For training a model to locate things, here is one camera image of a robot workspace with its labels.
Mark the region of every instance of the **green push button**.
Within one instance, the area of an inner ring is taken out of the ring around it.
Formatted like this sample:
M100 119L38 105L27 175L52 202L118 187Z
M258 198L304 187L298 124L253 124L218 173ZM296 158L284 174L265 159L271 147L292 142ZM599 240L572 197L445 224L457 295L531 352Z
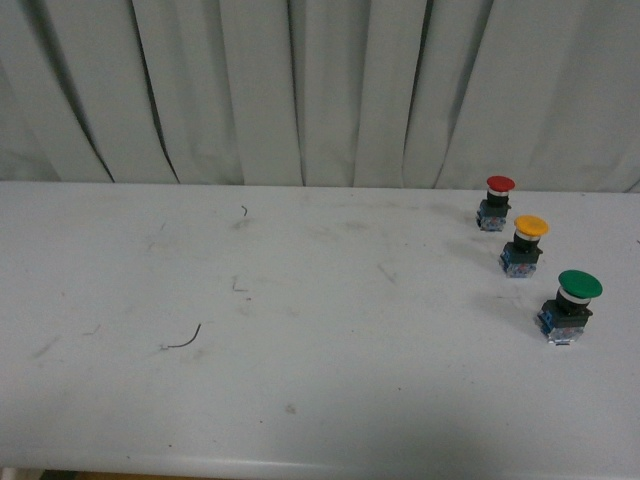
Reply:
M565 270L558 280L562 288L574 297L595 298L602 295L602 284L598 279L580 270Z

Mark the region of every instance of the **table surface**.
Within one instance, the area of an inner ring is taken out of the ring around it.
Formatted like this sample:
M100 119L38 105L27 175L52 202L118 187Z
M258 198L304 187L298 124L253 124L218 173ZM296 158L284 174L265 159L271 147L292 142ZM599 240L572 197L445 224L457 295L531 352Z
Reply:
M484 196L1 183L0 465L640 478L640 196L515 191L500 233ZM508 279L525 213L551 230ZM573 268L604 294L556 347Z

